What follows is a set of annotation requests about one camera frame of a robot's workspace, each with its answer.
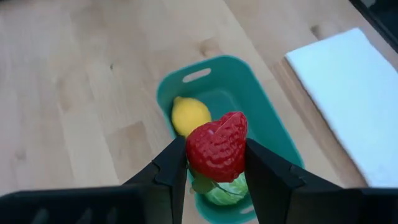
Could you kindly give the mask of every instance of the cabbage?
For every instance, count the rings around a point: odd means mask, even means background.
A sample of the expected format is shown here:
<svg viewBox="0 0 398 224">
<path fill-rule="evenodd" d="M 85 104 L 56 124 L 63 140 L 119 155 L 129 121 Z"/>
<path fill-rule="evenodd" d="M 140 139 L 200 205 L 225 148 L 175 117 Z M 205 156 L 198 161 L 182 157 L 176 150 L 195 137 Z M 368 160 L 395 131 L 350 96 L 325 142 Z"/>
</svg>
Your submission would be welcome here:
<svg viewBox="0 0 398 224">
<path fill-rule="evenodd" d="M 244 173 L 241 173 L 238 178 L 234 179 L 232 183 L 218 183 L 222 189 L 228 192 L 239 194 L 229 194 L 218 187 L 205 194 L 205 197 L 216 205 L 233 205 L 244 198 L 248 192 L 248 185 Z"/>
</svg>

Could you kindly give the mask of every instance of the plastic strawberry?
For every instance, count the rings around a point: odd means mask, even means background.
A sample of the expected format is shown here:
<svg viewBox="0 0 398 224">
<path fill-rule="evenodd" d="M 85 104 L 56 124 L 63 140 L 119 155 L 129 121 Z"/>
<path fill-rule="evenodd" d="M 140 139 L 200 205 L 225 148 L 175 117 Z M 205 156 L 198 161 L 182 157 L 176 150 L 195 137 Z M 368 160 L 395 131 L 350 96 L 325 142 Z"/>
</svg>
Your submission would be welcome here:
<svg viewBox="0 0 398 224">
<path fill-rule="evenodd" d="M 246 117 L 238 111 L 199 126 L 188 136 L 186 150 L 195 191 L 208 192 L 217 186 L 215 182 L 232 182 L 244 171 L 247 133 Z"/>
</svg>

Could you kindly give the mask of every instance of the teal basket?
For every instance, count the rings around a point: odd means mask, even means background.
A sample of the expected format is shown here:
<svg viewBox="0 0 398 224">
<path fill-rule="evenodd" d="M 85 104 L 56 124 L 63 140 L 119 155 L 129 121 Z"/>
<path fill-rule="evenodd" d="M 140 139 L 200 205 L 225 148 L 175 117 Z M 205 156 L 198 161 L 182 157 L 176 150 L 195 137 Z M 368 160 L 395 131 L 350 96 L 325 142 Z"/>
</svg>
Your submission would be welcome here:
<svg viewBox="0 0 398 224">
<path fill-rule="evenodd" d="M 248 119 L 248 137 L 293 164 L 303 161 L 249 65 L 229 55 L 204 60 L 167 75 L 157 89 L 157 103 L 173 138 L 171 111 L 176 96 L 192 97 L 209 108 L 212 119 L 242 111 Z M 243 223 L 256 217 L 250 195 L 236 205 L 214 205 L 195 194 L 199 213 L 210 223 Z"/>
</svg>

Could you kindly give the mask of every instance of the white cloth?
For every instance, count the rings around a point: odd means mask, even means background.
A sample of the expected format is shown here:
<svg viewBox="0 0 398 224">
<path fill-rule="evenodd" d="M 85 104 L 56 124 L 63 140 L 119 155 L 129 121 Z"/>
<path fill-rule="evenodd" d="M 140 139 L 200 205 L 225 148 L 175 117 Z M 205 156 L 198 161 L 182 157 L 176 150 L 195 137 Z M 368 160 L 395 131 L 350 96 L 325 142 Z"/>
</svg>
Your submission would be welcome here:
<svg viewBox="0 0 398 224">
<path fill-rule="evenodd" d="M 286 59 L 371 187 L 398 187 L 398 74 L 359 29 Z"/>
</svg>

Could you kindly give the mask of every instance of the wooden surface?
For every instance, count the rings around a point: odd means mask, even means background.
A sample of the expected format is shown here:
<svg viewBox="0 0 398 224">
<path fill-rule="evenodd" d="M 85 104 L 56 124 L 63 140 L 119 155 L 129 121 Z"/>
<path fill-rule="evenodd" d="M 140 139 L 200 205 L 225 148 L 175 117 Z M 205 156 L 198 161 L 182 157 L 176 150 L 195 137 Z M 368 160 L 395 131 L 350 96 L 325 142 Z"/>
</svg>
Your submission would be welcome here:
<svg viewBox="0 0 398 224">
<path fill-rule="evenodd" d="M 0 194 L 123 183 L 171 141 L 161 78 L 218 54 L 250 64 L 309 171 L 362 186 L 283 61 L 356 26 L 397 68 L 347 0 L 1 1 Z M 183 223 L 205 223 L 188 192 Z"/>
</svg>

